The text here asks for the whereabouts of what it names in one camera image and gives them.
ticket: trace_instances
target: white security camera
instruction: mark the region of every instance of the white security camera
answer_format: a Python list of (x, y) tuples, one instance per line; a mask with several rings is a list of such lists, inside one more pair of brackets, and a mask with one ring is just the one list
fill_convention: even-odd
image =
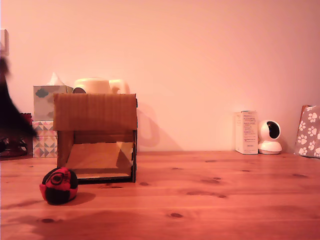
[(272, 120), (261, 121), (258, 127), (258, 152), (260, 154), (279, 154), (282, 147), (276, 141), (281, 135), (280, 125)]

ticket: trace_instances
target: red and black ball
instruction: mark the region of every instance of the red and black ball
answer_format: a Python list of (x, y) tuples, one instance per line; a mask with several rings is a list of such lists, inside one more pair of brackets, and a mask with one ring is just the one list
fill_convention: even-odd
[(65, 204), (77, 195), (77, 175), (66, 167), (57, 167), (44, 176), (40, 191), (43, 199), (49, 204)]

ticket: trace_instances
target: white tissue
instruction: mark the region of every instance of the white tissue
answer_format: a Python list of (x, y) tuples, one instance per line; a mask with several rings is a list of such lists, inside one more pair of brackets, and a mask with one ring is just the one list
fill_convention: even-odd
[(65, 84), (60, 80), (58, 75), (54, 72), (52, 73), (51, 80), (47, 83), (48, 86), (65, 86)]

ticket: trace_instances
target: tissue box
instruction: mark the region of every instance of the tissue box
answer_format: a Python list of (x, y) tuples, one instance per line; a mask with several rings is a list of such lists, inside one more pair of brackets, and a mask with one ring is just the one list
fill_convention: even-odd
[(54, 120), (54, 93), (71, 94), (73, 87), (66, 85), (33, 86), (33, 105), (35, 121)]
[(58, 138), (54, 131), (53, 121), (33, 121), (32, 127), (37, 131), (39, 139), (33, 139), (34, 158), (57, 158)]
[(258, 114), (256, 111), (235, 113), (235, 150), (258, 154)]

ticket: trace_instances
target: geometric pattern box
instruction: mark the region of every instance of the geometric pattern box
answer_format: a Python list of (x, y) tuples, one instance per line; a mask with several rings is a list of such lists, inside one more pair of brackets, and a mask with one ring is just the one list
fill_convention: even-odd
[(33, 121), (33, 128), (39, 139), (33, 139), (34, 158), (57, 158), (57, 132), (54, 131), (54, 121)]

